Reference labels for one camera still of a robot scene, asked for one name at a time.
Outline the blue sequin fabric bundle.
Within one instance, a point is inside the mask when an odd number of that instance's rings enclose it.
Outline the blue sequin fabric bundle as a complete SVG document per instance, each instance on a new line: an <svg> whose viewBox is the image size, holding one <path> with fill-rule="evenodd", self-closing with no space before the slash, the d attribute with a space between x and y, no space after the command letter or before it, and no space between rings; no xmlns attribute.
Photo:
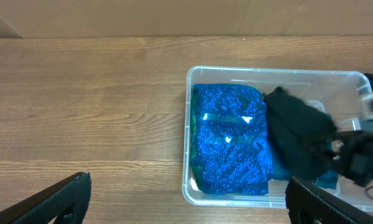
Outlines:
<svg viewBox="0 0 373 224"><path fill-rule="evenodd" d="M198 188L213 195L267 194L273 161L261 92L196 84L190 107L190 166Z"/></svg>

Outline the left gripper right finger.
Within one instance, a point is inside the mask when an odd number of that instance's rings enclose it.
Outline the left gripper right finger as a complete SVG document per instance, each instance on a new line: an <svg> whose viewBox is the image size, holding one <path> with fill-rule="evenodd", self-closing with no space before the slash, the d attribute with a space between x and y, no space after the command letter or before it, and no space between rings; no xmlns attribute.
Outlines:
<svg viewBox="0 0 373 224"><path fill-rule="evenodd" d="M290 179L285 193L292 224L373 224L373 216L298 177Z"/></svg>

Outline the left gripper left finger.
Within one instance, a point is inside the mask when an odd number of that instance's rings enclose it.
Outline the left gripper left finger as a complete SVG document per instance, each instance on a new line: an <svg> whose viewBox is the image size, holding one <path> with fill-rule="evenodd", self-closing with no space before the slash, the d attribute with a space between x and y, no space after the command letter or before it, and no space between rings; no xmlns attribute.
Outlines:
<svg viewBox="0 0 373 224"><path fill-rule="evenodd" d="M91 198L91 175L77 172L0 212L0 223L82 223Z"/></svg>

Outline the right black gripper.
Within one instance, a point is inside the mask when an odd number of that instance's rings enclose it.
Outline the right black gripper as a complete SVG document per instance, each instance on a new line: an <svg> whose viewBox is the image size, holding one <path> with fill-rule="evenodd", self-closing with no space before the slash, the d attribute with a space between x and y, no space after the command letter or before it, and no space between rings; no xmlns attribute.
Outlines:
<svg viewBox="0 0 373 224"><path fill-rule="evenodd" d="M373 180L373 133L337 132L333 139L343 144L333 159L333 169L356 185L367 186Z"/></svg>

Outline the black garment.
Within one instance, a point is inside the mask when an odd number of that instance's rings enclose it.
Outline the black garment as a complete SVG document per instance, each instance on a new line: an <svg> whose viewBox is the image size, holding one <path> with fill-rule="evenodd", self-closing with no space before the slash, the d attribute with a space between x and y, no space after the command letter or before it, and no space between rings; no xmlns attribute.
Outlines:
<svg viewBox="0 0 373 224"><path fill-rule="evenodd" d="M325 113L278 86L264 95L268 136L274 153L292 176L313 180L330 169L327 140L337 128Z"/></svg>

